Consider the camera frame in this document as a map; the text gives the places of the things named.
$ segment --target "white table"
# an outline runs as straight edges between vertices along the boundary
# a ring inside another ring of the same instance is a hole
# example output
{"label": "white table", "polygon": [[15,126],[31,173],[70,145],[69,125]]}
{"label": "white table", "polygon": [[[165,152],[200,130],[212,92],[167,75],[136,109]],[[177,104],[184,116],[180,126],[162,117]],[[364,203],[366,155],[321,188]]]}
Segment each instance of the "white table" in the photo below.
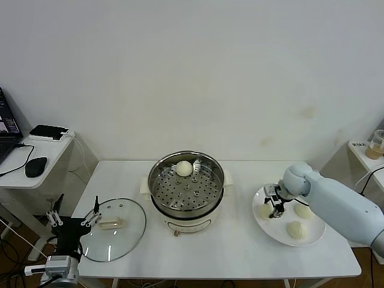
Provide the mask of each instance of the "white table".
{"label": "white table", "polygon": [[[351,140],[348,142],[349,149],[353,152],[353,154],[367,171],[371,171],[377,166],[384,166],[384,157],[374,160],[366,156],[365,150],[367,150],[369,144],[370,141],[367,140]],[[384,191],[384,169],[373,174],[372,179],[375,181],[377,186],[379,186],[379,188]],[[380,257],[375,251],[373,254],[378,263],[380,265],[384,265],[384,258]]]}
{"label": "white table", "polygon": [[[95,196],[100,203],[126,197],[140,203],[147,227],[138,246],[107,263],[83,257],[80,276],[160,279],[282,279],[353,277],[361,273],[348,242],[327,226],[308,247],[288,247],[270,238],[253,218],[252,198],[259,187],[277,182],[294,161],[220,161],[233,178],[218,219],[208,229],[174,237],[150,201],[139,194],[140,181],[154,161],[101,161],[73,217],[84,217]],[[313,281],[314,286],[327,280]]]}
{"label": "white table", "polygon": [[[25,131],[23,131],[23,134],[27,136],[22,140],[22,142],[26,145],[35,146],[35,149],[29,159],[47,157],[47,164],[44,172],[38,177],[28,178],[25,176],[24,167],[0,177],[0,203],[40,237],[35,246],[42,249],[46,244],[47,238],[51,237],[52,234],[44,225],[33,217],[29,209],[24,204],[14,198],[14,189],[35,189],[39,187],[47,178],[60,156],[71,143],[72,138],[66,137],[62,142],[49,142],[31,140],[29,139],[28,132]],[[9,171],[24,164],[30,151],[31,147],[15,148],[1,163],[0,173]],[[36,250],[32,250],[28,260],[36,260],[37,257],[38,253]]]}

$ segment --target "white plate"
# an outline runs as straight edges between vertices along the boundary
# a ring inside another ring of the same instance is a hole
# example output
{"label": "white plate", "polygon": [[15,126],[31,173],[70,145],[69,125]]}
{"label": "white plate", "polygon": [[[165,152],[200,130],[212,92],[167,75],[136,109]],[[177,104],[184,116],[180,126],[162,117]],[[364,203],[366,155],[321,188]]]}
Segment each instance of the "white plate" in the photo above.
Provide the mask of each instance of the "white plate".
{"label": "white plate", "polygon": [[[297,201],[291,201],[284,204],[286,210],[281,218],[264,220],[259,216],[259,208],[264,204],[264,198],[265,193],[262,187],[253,197],[253,215],[265,233],[267,233],[270,237],[274,238],[278,242],[289,246],[306,246],[315,243],[324,235],[325,223],[318,216],[315,215],[314,218],[307,220],[299,217],[296,214],[295,210],[293,210],[293,207],[298,204]],[[308,237],[306,239],[296,240],[288,234],[287,224],[292,221],[300,221],[306,225],[308,228]]]}

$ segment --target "wall stain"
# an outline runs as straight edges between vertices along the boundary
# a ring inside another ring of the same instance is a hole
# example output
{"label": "wall stain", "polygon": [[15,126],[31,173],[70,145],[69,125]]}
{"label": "wall stain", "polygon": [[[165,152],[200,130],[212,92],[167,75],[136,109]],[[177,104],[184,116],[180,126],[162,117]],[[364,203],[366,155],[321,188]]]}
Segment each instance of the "wall stain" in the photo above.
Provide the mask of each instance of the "wall stain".
{"label": "wall stain", "polygon": [[343,139],[343,129],[337,130],[337,135],[334,140],[334,146],[337,146]]}
{"label": "wall stain", "polygon": [[275,139],[272,136],[267,136],[260,141],[260,146],[263,148],[266,148],[270,144],[272,144],[274,141]]}
{"label": "wall stain", "polygon": [[304,119],[312,119],[317,113],[317,108],[314,105],[309,105],[306,108],[299,111],[299,116]]}

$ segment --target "glass lid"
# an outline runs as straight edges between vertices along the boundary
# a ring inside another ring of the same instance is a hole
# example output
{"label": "glass lid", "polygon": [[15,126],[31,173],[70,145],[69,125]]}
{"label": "glass lid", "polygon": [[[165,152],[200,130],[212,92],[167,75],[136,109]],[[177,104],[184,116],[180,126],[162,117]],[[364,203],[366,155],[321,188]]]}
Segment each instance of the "glass lid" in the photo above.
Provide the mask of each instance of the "glass lid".
{"label": "glass lid", "polygon": [[97,262],[109,262],[132,251],[144,234],[143,208],[131,199],[119,198],[100,204],[99,212],[101,219],[80,240],[84,256]]}

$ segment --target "steamed bun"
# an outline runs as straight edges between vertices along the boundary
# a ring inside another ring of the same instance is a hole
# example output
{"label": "steamed bun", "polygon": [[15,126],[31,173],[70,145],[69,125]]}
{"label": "steamed bun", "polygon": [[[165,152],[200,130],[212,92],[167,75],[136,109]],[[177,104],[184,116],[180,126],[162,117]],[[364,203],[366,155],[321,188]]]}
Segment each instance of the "steamed bun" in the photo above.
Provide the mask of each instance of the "steamed bun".
{"label": "steamed bun", "polygon": [[188,161],[180,161],[176,164],[176,173],[181,177],[187,177],[192,174],[192,164]]}
{"label": "steamed bun", "polygon": [[259,215],[262,219],[264,220],[269,220],[269,216],[272,214],[274,211],[274,208],[270,202],[263,204],[259,208]]}
{"label": "steamed bun", "polygon": [[293,210],[295,210],[296,214],[303,218],[303,219],[312,219],[314,217],[313,212],[311,209],[307,206],[304,206],[303,204],[297,203],[294,207]]}
{"label": "steamed bun", "polygon": [[305,239],[308,236],[307,227],[299,221],[293,221],[287,224],[288,234],[297,240]]}

